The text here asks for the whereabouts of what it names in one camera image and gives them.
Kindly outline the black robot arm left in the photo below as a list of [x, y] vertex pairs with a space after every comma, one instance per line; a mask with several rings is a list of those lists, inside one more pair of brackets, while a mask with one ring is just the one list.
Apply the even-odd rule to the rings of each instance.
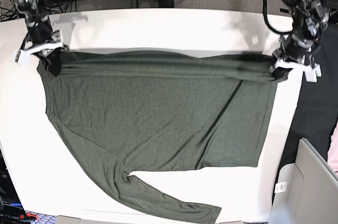
[[314, 54], [321, 48], [320, 39], [328, 25], [328, 13], [320, 0], [281, 1], [288, 7], [293, 19], [290, 31], [273, 28], [268, 21], [267, 0], [263, 0], [262, 5], [266, 26], [279, 35], [279, 47], [273, 52], [276, 61], [271, 69], [296, 69], [305, 74], [306, 81], [317, 82], [322, 72]]

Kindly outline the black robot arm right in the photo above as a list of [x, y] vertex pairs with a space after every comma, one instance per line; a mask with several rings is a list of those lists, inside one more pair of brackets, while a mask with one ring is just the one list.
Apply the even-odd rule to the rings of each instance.
[[31, 55], [38, 57], [53, 76], [61, 72], [61, 50], [65, 48], [61, 31], [54, 31], [50, 22], [50, 0], [14, 0], [17, 11], [25, 16], [27, 34], [15, 54], [20, 64]]

